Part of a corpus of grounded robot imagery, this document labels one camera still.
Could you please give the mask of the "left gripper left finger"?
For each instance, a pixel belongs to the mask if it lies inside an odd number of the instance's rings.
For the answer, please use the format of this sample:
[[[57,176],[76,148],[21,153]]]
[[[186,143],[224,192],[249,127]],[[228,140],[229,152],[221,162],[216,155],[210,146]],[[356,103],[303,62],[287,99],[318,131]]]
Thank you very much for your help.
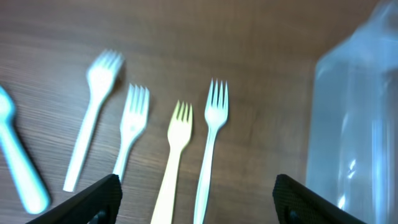
[[[28,224],[115,224],[122,197],[119,176],[109,174]]]

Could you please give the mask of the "beige plastic fork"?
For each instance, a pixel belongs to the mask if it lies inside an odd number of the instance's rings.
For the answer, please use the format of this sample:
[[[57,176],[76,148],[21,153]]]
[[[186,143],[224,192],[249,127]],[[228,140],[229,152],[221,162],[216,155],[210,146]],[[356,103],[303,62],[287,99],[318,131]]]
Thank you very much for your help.
[[[193,126],[192,104],[177,101],[167,131],[170,153],[151,224],[172,223],[178,168],[182,151],[190,142]]]

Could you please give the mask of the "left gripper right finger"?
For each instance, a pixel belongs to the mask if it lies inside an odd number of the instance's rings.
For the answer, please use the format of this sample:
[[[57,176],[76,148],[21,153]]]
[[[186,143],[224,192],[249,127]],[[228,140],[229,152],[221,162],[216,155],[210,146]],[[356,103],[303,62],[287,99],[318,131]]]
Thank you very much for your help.
[[[272,196],[281,224],[364,224],[286,174],[276,177]]]

